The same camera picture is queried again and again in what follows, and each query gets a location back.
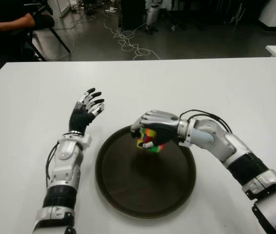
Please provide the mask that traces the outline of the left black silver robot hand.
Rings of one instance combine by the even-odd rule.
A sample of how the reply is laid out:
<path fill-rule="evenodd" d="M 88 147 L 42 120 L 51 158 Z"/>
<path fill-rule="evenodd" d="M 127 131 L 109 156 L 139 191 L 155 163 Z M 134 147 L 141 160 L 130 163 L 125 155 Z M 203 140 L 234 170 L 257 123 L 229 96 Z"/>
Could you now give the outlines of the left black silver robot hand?
<path fill-rule="evenodd" d="M 69 120 L 69 131 L 84 135 L 86 128 L 104 111 L 104 99 L 99 98 L 102 92 L 95 88 L 85 91 L 76 102 Z"/>

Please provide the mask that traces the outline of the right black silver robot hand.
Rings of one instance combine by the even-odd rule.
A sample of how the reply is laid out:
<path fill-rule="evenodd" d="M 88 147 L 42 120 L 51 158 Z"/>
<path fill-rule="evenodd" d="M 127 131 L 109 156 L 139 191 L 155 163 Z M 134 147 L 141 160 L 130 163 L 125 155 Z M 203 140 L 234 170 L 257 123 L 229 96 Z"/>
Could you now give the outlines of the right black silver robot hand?
<path fill-rule="evenodd" d="M 150 149 L 167 143 L 178 136 L 180 118 L 172 113 L 151 110 L 141 115 L 130 127 L 132 137 L 140 137 L 143 128 L 156 132 L 153 140 L 143 143 L 144 149 Z"/>

